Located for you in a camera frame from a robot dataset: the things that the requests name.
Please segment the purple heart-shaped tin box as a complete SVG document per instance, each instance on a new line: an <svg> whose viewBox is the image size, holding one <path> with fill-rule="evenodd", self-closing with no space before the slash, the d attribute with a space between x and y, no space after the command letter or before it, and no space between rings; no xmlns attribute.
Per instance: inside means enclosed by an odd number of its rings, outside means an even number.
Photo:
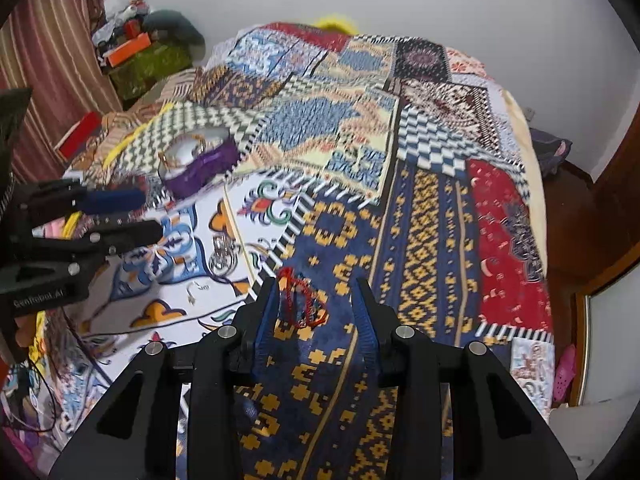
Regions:
<svg viewBox="0 0 640 480"><path fill-rule="evenodd" d="M228 128L205 127L178 134L158 158L163 185L177 200L184 200L231 170L240 151Z"/></svg>

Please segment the yellow cloth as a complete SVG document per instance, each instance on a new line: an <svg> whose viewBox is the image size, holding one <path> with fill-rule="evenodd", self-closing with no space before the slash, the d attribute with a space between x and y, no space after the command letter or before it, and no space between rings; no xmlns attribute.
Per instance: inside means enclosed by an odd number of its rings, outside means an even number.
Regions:
<svg viewBox="0 0 640 480"><path fill-rule="evenodd" d="M66 219L61 232L62 240L70 240L73 237L78 222L83 215L81 211L75 211Z"/></svg>

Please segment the red flat box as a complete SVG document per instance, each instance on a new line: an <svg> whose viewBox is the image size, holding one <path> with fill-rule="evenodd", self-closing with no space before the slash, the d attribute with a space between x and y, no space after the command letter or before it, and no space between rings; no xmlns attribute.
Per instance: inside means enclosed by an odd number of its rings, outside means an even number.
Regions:
<svg viewBox="0 0 640 480"><path fill-rule="evenodd" d="M88 144L100 136L101 131L102 116L98 112L89 112L67 130L54 149L62 159L69 162L85 151Z"/></svg>

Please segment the orange box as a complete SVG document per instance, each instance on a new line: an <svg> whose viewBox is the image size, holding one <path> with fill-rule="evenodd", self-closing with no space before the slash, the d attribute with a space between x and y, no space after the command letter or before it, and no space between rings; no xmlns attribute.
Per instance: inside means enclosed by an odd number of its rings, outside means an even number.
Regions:
<svg viewBox="0 0 640 480"><path fill-rule="evenodd" d="M110 67L119 66L128 58L132 58L135 54L145 50L151 45L151 39L146 32L142 32L134 39L126 41L119 47L109 50L105 53L107 65Z"/></svg>

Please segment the striped red curtain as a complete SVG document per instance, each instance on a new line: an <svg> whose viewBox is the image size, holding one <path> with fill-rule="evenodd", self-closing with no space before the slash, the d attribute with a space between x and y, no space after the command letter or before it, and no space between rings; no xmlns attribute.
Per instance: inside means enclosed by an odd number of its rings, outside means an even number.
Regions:
<svg viewBox="0 0 640 480"><path fill-rule="evenodd" d="M18 180L58 178L66 162L54 147L68 128L122 109L91 41L104 20L104 0L17 0L2 25L1 87L32 88L13 150Z"/></svg>

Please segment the colourful patchwork bedspread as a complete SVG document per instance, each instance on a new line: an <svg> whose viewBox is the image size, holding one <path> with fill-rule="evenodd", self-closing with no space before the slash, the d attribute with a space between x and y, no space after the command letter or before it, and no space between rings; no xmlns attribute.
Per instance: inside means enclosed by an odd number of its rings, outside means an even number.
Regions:
<svg viewBox="0 0 640 480"><path fill-rule="evenodd" d="M85 300L40 315L32 400L55 415L38 470L122 478L124 456L81 437L91 411L148 344L213 339L266 278L281 293L267 366L232 394L244 478L390 473L397 392L360 353L360 276L418 335L486 344L547 411L544 191L512 96L475 58L419 37L271 23L224 53L73 162L87 184L144 188L139 217L163 237L108 259ZM158 154L217 126L239 161L177 200Z"/></svg>

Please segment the brown wooden wardrobe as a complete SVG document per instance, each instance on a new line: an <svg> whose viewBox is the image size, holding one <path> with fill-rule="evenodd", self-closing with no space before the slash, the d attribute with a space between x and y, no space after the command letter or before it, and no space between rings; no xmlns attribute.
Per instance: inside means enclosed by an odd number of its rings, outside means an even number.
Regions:
<svg viewBox="0 0 640 480"><path fill-rule="evenodd" d="M566 162L544 180L548 274L594 278L639 243L639 117L600 177Z"/></svg>

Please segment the dark purple bag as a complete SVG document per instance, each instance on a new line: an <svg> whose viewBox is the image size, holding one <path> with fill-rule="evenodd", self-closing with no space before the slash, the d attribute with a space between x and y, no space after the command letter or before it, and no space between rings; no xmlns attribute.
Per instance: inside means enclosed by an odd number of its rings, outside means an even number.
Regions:
<svg viewBox="0 0 640 480"><path fill-rule="evenodd" d="M546 178L556 174L570 154L573 142L535 128L529 132L542 176Z"/></svg>

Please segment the yellow pillow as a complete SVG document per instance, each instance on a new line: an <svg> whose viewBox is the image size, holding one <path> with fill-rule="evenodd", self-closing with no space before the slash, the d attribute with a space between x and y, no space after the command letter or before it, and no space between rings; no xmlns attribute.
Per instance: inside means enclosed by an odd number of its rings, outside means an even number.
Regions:
<svg viewBox="0 0 640 480"><path fill-rule="evenodd" d="M314 21L314 27L326 32L336 32L347 36L359 35L357 24L347 16L340 14L329 14Z"/></svg>

